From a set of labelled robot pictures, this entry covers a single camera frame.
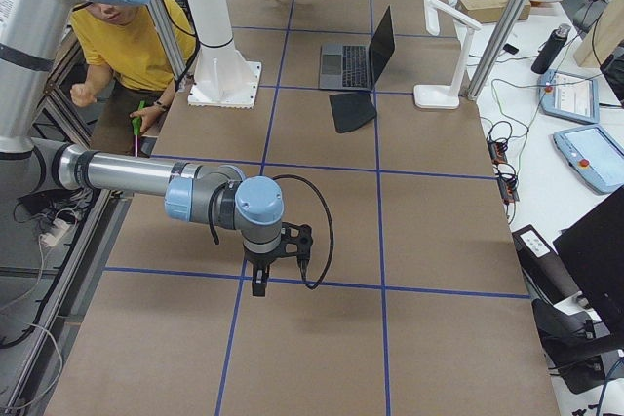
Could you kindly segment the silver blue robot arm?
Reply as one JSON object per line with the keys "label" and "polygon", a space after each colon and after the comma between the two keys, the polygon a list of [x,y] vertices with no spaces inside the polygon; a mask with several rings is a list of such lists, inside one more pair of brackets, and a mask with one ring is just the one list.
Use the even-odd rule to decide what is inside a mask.
{"label": "silver blue robot arm", "polygon": [[69,14],[83,1],[146,5],[157,22],[165,17],[162,0],[1,0],[2,198],[55,187],[156,195],[173,219],[242,235],[254,295],[264,294],[270,266],[279,258],[293,257],[305,270],[311,229],[284,220],[276,178],[246,177],[231,165],[114,155],[29,136]]}

